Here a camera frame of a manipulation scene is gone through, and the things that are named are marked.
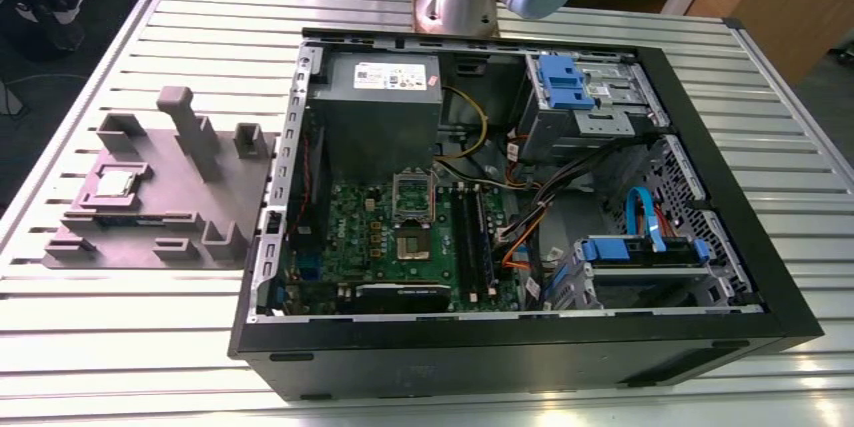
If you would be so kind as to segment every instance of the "slotted aluminum surface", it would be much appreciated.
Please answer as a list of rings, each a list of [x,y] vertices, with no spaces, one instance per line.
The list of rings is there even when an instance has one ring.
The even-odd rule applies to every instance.
[[[187,85],[218,129],[278,132],[300,29],[408,31],[410,0],[140,0],[0,221],[0,419],[92,425],[850,425],[854,197],[847,165],[765,60],[719,21],[502,11],[505,37],[665,49],[826,336],[673,388],[286,404],[226,357],[240,272],[45,269],[43,247],[108,112],[148,128]]]

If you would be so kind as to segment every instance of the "power supply label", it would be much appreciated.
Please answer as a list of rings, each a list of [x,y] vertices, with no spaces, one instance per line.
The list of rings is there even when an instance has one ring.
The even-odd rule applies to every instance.
[[[374,90],[427,90],[427,68],[423,64],[356,64],[352,86]]]

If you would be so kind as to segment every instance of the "cable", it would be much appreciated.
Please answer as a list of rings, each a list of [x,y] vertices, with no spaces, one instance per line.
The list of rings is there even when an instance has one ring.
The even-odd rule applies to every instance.
[[[543,212],[543,214],[537,218],[537,220],[531,223],[531,225],[529,225],[529,228],[525,230],[525,233],[519,236],[519,238],[517,239],[517,242],[513,244],[513,247],[505,254],[505,258],[502,259],[502,265],[507,265],[507,262],[510,262],[510,258],[513,257],[513,253],[517,251],[517,249],[525,242],[525,239],[527,239],[529,235],[531,235],[531,232],[534,231],[539,223],[543,221],[545,217],[546,217],[546,213]]]
[[[639,235],[638,221],[635,218],[637,204],[643,206],[643,224],[646,225],[646,235],[653,240],[655,252],[665,252],[667,245],[662,238],[662,227],[658,222],[658,212],[654,208],[653,194],[646,187],[633,187],[626,196],[626,232],[629,235]]]
[[[527,298],[525,302],[526,304],[525,308],[529,311],[542,310],[543,300],[545,300],[543,295],[545,295],[545,287],[546,287],[546,283],[545,283],[546,276],[545,276],[543,261],[541,259],[541,251],[539,251],[539,228],[534,228],[531,230],[531,234],[529,235],[525,245],[527,246],[527,249],[529,249],[529,259],[530,259],[529,266],[531,270],[530,276],[534,282],[537,283],[537,285],[542,287],[539,289],[539,295],[537,297],[534,297],[534,295],[531,295],[530,297],[526,296]]]
[[[475,182],[475,183],[479,183],[479,184],[492,185],[492,186],[495,186],[495,187],[498,187],[500,189],[526,190],[522,187],[514,187],[511,185],[505,185],[505,184],[502,184],[499,182],[495,182],[492,180],[488,180],[488,179],[476,179],[474,177],[470,177],[468,175],[463,174],[459,170],[456,170],[454,167],[451,167],[451,164],[448,164],[444,160],[438,160],[436,159],[435,162],[436,162],[436,164],[439,164],[444,168],[444,170],[447,170],[451,173],[451,175],[454,175],[454,177],[456,177],[460,180],[464,180],[467,182]]]
[[[480,117],[480,137],[478,138],[478,142],[475,143],[475,145],[472,145],[463,152],[459,152],[451,155],[442,155],[436,157],[438,160],[452,160],[452,159],[459,159],[460,157],[466,157],[467,155],[472,154],[480,149],[480,146],[486,142],[486,133],[490,128],[490,125],[488,125],[490,118],[486,116],[483,107],[480,107],[478,102],[475,102],[475,100],[468,96],[468,94],[466,94],[466,92],[459,90],[456,87],[448,87],[447,85],[443,87],[443,89],[447,89],[451,92],[454,92],[456,95],[459,95],[463,98],[463,100],[468,102],[468,105],[471,105],[471,107],[478,111],[478,116]]]
[[[650,142],[650,136],[642,136],[631,139],[613,140],[606,145],[599,147],[591,153],[583,157],[575,159],[567,165],[565,165],[558,172],[553,175],[551,179],[546,182],[543,187],[537,192],[531,205],[529,206],[529,212],[522,216],[521,220],[513,222],[505,229],[503,235],[507,236],[515,232],[519,227],[529,224],[533,219],[545,213],[546,209],[551,205],[558,192],[569,185],[581,175],[590,171],[611,153],[629,147]]]
[[[513,171],[515,170],[518,165],[518,162],[510,162],[507,164],[507,168],[505,169],[505,181],[507,182],[507,185],[511,185],[514,187],[527,187],[529,184],[525,182],[517,182],[515,177],[513,176]],[[531,185],[538,189],[543,187],[543,184],[541,184],[539,182],[531,182]]]
[[[659,224],[663,225],[665,235],[667,237],[675,237],[677,236],[677,231],[674,230],[673,225],[670,224],[670,220],[667,219],[667,216],[665,215],[665,211],[662,210],[662,207],[658,204],[655,204],[655,215],[658,216]]]

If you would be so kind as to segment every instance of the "green motherboard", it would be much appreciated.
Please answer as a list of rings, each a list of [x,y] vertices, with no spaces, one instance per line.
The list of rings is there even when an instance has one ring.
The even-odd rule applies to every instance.
[[[463,186],[440,187],[430,181],[422,186],[400,183],[395,189],[392,183],[370,186],[335,183],[326,250],[314,260],[318,270],[312,279],[315,283],[336,284],[344,286],[343,289],[347,289],[347,285],[364,283],[438,284],[451,288],[448,311],[518,310],[515,272],[505,272],[492,280],[488,294],[472,294],[471,289],[460,286],[460,281],[466,279],[458,270],[459,232],[455,232],[454,221],[459,221],[459,213],[455,219],[454,189],[463,189]],[[478,205],[483,208],[483,218],[492,234],[506,224],[502,192],[476,189]],[[428,212],[430,222],[402,221],[402,211]],[[306,262],[307,259],[298,257],[298,266]],[[306,302],[306,313],[336,313],[331,300],[318,300]]]

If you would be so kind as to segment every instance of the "floor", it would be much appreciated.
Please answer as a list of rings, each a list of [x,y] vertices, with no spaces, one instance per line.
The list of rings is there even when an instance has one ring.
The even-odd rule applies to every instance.
[[[51,62],[31,62],[0,37],[0,78],[28,106],[17,120],[0,115],[0,214],[71,107],[136,0],[87,0],[78,17],[87,33],[79,51]],[[850,162],[854,162],[854,69],[827,56],[797,86],[810,112]]]

